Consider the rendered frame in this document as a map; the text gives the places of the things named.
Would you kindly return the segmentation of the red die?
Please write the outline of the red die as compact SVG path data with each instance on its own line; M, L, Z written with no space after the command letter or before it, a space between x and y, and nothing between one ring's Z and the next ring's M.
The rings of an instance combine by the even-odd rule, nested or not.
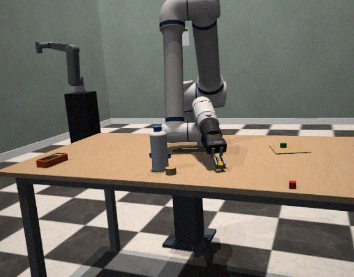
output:
M289 181L289 188L296 189L296 181Z

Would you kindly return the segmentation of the tan mat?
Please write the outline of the tan mat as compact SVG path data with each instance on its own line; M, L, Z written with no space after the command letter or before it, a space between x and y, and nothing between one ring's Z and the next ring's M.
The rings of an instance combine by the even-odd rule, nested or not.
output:
M302 144L287 145L286 148L281 148L280 145L269 145L275 154L296 154L296 153L311 153Z

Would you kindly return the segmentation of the short brown cylinder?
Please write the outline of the short brown cylinder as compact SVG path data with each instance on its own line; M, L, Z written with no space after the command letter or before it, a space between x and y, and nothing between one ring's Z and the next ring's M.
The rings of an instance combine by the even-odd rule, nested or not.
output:
M176 172L176 167L175 166L168 166L166 167L166 175L175 175Z

